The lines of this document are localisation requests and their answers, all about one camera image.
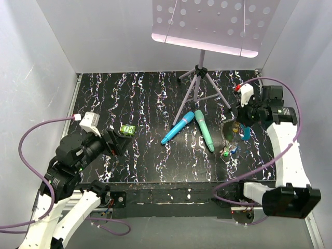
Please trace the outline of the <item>orange capped key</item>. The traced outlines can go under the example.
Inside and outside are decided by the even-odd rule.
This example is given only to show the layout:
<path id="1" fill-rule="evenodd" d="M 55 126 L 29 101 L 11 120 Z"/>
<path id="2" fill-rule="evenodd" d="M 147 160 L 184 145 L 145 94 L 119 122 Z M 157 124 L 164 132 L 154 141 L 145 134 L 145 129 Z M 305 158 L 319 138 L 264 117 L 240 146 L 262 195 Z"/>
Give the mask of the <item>orange capped key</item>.
<path id="1" fill-rule="evenodd" d="M 237 133 L 237 132 L 239 132 L 239 129 L 240 129 L 240 125 L 238 123 L 233 123 L 233 125 L 232 125 L 232 131 L 234 133 Z"/>

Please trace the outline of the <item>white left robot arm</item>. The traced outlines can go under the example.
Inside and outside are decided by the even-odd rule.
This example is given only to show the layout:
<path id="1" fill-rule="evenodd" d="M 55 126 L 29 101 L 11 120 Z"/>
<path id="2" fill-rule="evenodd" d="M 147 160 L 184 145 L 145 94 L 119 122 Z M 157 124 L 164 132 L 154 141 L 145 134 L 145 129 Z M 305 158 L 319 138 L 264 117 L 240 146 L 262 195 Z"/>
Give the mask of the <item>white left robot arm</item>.
<path id="1" fill-rule="evenodd" d="M 81 190 L 80 200 L 67 215 L 60 217 L 81 182 L 81 172 L 101 154 L 122 156 L 131 140 L 111 129 L 105 130 L 101 136 L 88 132 L 63 137 L 44 176 L 46 182 L 40 186 L 33 224 L 19 247 L 65 248 L 95 208 L 124 206 L 124 192 L 112 192 L 107 184 L 94 180 L 87 189 Z"/>

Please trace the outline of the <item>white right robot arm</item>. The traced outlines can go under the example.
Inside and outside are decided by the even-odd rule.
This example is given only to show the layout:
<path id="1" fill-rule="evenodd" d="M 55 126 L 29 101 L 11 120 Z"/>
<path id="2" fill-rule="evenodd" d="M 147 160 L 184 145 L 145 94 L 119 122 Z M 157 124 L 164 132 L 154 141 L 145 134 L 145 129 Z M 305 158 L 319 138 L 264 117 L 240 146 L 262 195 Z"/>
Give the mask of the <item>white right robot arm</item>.
<path id="1" fill-rule="evenodd" d="M 262 206 L 267 216 L 304 219 L 321 200 L 319 189 L 311 187 L 304 171 L 299 145 L 292 139 L 297 134 L 297 117 L 292 107 L 284 106 L 282 86 L 264 86 L 262 97 L 254 96 L 253 86 L 236 86 L 240 95 L 236 121 L 244 127 L 261 122 L 271 141 L 275 156 L 286 153 L 275 161 L 275 187 L 241 180 L 235 192 L 240 206 L 252 201 Z"/>

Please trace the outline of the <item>green monster key tag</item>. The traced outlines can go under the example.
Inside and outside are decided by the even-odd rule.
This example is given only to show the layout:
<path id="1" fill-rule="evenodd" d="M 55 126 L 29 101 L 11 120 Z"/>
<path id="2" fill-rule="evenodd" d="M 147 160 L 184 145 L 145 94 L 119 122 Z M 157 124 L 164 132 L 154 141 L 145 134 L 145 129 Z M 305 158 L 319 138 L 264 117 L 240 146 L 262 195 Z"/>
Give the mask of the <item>green monster key tag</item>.
<path id="1" fill-rule="evenodd" d="M 136 131 L 136 126 L 129 125 L 129 124 L 122 125 L 121 128 L 120 128 L 120 132 L 123 135 L 133 136 L 135 134 L 135 131 Z"/>

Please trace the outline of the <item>green toy microphone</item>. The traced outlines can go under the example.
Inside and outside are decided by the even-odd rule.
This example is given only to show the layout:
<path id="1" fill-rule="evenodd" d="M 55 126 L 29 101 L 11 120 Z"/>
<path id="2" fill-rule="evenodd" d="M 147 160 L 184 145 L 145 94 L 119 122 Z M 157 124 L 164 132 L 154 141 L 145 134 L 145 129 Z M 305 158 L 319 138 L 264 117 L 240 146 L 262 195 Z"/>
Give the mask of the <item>green toy microphone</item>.
<path id="1" fill-rule="evenodd" d="M 211 138 L 210 132 L 206 125 L 203 112 L 201 110 L 196 110 L 194 112 L 194 114 L 195 114 L 196 122 L 198 123 L 198 125 L 200 127 L 200 130 L 203 135 L 206 146 L 208 147 L 209 151 L 213 153 L 215 151 L 215 148 L 214 148 L 214 144 L 213 144 L 213 140 Z"/>

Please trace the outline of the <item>pink perforated music stand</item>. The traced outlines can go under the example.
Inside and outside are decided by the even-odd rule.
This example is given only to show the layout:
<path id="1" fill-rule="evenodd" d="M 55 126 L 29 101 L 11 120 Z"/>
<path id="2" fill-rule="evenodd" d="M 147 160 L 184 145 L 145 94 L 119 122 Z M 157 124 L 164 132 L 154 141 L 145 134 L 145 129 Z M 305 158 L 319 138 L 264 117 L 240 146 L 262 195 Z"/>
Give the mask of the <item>pink perforated music stand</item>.
<path id="1" fill-rule="evenodd" d="M 280 1 L 153 1 L 154 41 L 263 61 Z"/>

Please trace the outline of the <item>black table front rail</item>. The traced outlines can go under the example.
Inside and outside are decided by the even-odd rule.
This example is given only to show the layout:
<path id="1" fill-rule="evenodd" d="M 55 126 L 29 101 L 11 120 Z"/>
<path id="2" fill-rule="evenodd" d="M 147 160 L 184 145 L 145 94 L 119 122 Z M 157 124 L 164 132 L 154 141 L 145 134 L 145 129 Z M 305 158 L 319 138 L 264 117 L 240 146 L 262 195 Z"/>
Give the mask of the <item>black table front rail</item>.
<path id="1" fill-rule="evenodd" d="M 123 195 L 116 201 L 112 218 L 138 217 L 217 217 L 232 218 L 245 207 L 216 199 L 212 189 L 217 182 L 148 182 L 108 183 L 113 194 Z"/>

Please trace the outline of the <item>aluminium frame left rail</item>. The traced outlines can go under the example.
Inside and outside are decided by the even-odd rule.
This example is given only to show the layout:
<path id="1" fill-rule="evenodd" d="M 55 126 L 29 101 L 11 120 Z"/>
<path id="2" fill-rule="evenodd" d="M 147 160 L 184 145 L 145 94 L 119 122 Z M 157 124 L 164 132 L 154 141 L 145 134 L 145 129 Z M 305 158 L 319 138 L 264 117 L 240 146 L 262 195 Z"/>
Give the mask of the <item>aluminium frame left rail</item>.
<path id="1" fill-rule="evenodd" d="M 19 248 L 53 248 L 62 246 L 62 242 L 54 238 L 54 232 L 62 211 L 79 182 L 79 170 L 75 168 L 75 164 L 78 160 L 76 152 L 81 153 L 81 150 L 74 146 L 80 146 L 80 143 L 77 139 L 70 139 L 69 142 L 66 142 L 66 137 L 64 136 L 56 148 L 55 156 L 49 162 L 45 175 L 41 175 L 32 169 L 32 166 L 23 156 L 22 145 L 24 139 L 34 129 L 49 123 L 71 120 L 80 121 L 81 115 L 74 114 L 68 118 L 41 122 L 30 128 L 19 142 L 20 159 L 33 173 L 41 177 L 37 207 L 33 218 L 28 222 L 29 229 Z"/>

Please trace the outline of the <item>aluminium frame rail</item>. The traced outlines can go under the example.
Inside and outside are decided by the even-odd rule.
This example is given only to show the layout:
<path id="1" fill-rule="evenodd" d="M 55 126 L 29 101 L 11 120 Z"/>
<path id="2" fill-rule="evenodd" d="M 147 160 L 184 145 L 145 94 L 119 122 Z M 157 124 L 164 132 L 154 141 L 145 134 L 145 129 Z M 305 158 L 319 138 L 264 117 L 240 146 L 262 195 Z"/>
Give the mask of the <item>aluminium frame rail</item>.
<path id="1" fill-rule="evenodd" d="M 245 186 L 245 193 L 262 204 L 267 216 L 305 219 L 314 248 L 324 248 L 313 209 L 321 200 L 319 189 L 311 187 L 303 168 L 297 138 L 302 129 L 302 113 L 298 109 L 271 106 L 272 124 L 267 128 L 275 158 L 265 164 L 275 164 L 275 188 Z"/>
<path id="2" fill-rule="evenodd" d="M 41 177 L 37 207 L 33 218 L 28 222 L 29 229 L 19 248 L 53 248 L 62 246 L 62 242 L 54 238 L 54 232 L 62 211 L 79 182 L 79 170 L 75 168 L 75 164 L 78 160 L 76 152 L 81 153 L 81 150 L 74 146 L 80 146 L 80 143 L 77 139 L 70 139 L 69 142 L 66 142 L 66 137 L 64 136 L 56 148 L 55 156 L 49 162 L 45 175 L 41 175 L 32 169 L 32 166 L 23 156 L 22 145 L 24 139 L 34 129 L 49 123 L 71 120 L 80 121 L 81 115 L 74 114 L 68 118 L 41 122 L 30 128 L 19 142 L 20 159 L 33 173 Z"/>

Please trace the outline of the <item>aluminium frame right rail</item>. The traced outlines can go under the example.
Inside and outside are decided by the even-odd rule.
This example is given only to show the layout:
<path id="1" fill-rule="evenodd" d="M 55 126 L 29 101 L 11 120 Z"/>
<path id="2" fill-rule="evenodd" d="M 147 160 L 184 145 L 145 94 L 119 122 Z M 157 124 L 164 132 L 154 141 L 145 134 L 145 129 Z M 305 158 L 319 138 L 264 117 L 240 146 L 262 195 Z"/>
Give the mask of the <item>aluminium frame right rail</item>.
<path id="1" fill-rule="evenodd" d="M 265 164 L 275 164 L 275 188 L 245 186 L 245 193 L 262 204 L 267 216 L 305 219 L 314 248 L 324 248 L 313 209 L 321 200 L 319 189 L 311 187 L 303 168 L 297 138 L 302 129 L 302 113 L 298 109 L 271 106 L 272 124 L 267 128 L 275 158 Z"/>

